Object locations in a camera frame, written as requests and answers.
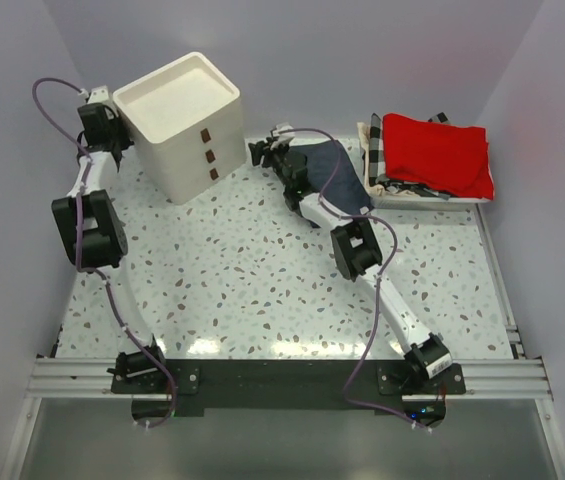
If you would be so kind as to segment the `cream drawer organizer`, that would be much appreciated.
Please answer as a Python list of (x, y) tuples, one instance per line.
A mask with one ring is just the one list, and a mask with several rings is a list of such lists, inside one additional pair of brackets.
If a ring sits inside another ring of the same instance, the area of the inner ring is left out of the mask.
[(113, 101), (145, 174), (177, 205), (246, 161), (240, 90), (199, 52), (115, 90)]

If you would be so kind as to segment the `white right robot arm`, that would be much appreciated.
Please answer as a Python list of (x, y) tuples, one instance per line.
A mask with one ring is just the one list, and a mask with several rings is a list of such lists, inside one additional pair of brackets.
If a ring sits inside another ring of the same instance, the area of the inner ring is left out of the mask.
[(341, 276), (360, 285), (376, 303), (376, 317), (391, 327), (408, 365), (410, 386), (431, 392), (451, 367), (440, 336), (421, 321), (385, 276), (386, 259), (374, 227), (385, 221), (369, 214), (370, 200), (340, 142), (292, 147), (269, 137), (248, 145), (252, 165), (269, 168), (284, 187), (289, 210), (330, 234)]

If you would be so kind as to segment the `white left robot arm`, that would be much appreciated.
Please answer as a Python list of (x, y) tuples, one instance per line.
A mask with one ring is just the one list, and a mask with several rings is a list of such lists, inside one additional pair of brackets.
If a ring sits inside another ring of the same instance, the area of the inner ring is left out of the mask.
[(51, 204), (65, 252), (82, 273), (103, 284), (118, 354), (109, 370), (116, 392), (141, 386), (162, 390), (169, 368), (138, 307), (128, 275), (128, 240), (109, 189), (130, 137), (119, 114), (105, 102), (78, 108), (83, 132), (76, 139), (79, 171), (71, 190)]

